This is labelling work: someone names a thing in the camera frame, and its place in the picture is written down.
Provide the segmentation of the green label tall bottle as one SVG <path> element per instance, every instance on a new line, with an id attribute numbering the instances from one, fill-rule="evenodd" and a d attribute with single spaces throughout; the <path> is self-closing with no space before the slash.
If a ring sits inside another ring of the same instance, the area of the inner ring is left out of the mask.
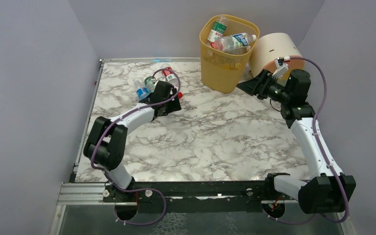
<path id="1" fill-rule="evenodd" d="M 144 84 L 150 93 L 154 92 L 157 79 L 153 76 L 148 76 L 144 80 Z"/>

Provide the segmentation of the red label clear bottle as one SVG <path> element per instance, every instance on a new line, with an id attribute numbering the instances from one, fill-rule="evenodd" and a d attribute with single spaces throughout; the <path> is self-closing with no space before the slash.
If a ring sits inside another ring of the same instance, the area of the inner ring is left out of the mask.
<path id="1" fill-rule="evenodd" d="M 162 74 L 164 75 L 166 82 L 170 83 L 175 88 L 178 88 L 178 80 L 176 76 L 169 71 L 172 70 L 170 64 L 162 64 L 161 69 L 167 69 L 162 71 Z"/>

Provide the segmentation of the blue label clear bottle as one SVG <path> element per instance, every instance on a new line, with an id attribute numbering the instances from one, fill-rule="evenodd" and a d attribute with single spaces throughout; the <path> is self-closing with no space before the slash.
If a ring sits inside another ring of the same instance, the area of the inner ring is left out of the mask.
<path id="1" fill-rule="evenodd" d="M 139 80 L 135 80 L 134 85 L 135 85 L 135 88 L 136 88 L 136 94 L 137 94 L 139 101 L 147 98 L 150 95 L 150 91 L 145 86 L 144 83 L 141 83 Z"/>

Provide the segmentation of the crushed clear water bottle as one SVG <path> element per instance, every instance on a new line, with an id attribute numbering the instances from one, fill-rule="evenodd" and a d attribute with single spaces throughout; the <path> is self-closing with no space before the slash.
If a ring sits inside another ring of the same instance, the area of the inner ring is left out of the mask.
<path id="1" fill-rule="evenodd" d="M 213 42 L 212 48 L 221 52 L 231 52 L 236 49 L 250 47 L 256 40 L 257 35 L 244 32 L 217 38 Z"/>

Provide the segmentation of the green white label bottle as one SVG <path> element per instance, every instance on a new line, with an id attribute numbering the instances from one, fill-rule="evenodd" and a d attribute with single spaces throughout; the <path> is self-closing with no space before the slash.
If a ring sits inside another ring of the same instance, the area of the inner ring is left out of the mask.
<path id="1" fill-rule="evenodd" d="M 229 24 L 229 19 L 223 15 L 219 15 L 217 20 L 214 21 L 211 30 L 208 34 L 207 41 L 214 43 L 216 39 L 222 37 Z"/>

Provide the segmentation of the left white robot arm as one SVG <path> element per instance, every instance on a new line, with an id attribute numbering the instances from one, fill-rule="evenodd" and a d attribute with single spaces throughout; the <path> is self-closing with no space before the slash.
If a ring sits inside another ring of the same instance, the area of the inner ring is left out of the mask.
<path id="1" fill-rule="evenodd" d="M 115 187 L 133 191 L 134 178 L 122 163 L 127 136 L 158 117 L 181 110 L 177 87 L 159 81 L 154 92 L 133 109 L 112 118 L 98 117 L 84 145 L 83 155 L 104 172 Z"/>

